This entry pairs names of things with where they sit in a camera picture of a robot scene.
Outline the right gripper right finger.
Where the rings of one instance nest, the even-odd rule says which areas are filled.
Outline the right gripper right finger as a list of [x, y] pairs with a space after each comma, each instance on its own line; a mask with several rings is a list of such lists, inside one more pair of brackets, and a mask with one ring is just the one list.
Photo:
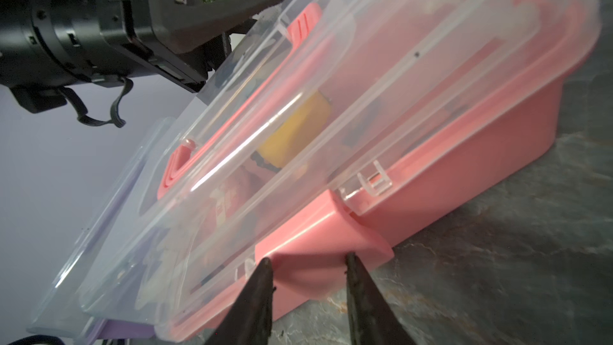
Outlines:
[[351, 343], [415, 345], [355, 252], [346, 256], [346, 266]]

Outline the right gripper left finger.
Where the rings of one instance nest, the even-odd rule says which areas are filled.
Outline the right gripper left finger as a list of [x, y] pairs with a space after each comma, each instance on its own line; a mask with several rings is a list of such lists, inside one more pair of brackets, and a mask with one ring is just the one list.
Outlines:
[[205, 344], [268, 344], [274, 292], [272, 261], [264, 258]]

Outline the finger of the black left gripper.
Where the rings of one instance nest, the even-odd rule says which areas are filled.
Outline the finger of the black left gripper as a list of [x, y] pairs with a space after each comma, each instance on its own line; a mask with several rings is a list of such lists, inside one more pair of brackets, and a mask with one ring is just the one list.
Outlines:
[[157, 40], [184, 54], [282, 1], [148, 0], [148, 11]]

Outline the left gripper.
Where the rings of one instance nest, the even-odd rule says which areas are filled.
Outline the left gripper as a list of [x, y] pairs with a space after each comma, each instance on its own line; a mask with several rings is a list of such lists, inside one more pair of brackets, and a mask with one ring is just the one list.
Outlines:
[[117, 87], [160, 75], [191, 92], [211, 69], [211, 43], [177, 53], [155, 34], [150, 0], [1, 0], [1, 83], [31, 113], [86, 106], [73, 85]]

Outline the purple toolbox with clear lid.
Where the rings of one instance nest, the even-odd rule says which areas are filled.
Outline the purple toolbox with clear lid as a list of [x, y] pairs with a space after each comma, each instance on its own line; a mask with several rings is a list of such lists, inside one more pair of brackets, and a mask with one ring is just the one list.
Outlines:
[[73, 252], [60, 269], [40, 305], [34, 310], [27, 332], [71, 339], [75, 344], [93, 344], [101, 338], [107, 319], [91, 316], [81, 309], [78, 289], [94, 262], [124, 202], [132, 192], [153, 146], [162, 138], [174, 118], [156, 121], [140, 141], [113, 184], [105, 202], [94, 214], [89, 227], [77, 239]]

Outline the pink toolbox with clear lid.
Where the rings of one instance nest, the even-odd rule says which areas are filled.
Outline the pink toolbox with clear lid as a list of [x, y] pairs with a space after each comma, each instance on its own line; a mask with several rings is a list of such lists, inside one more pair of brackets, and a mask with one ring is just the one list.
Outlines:
[[[181, 342], [264, 258], [279, 318], [542, 155], [600, 0], [284, 0], [153, 146], [89, 276], [91, 316]], [[331, 114], [279, 172], [252, 154], [316, 92]]]

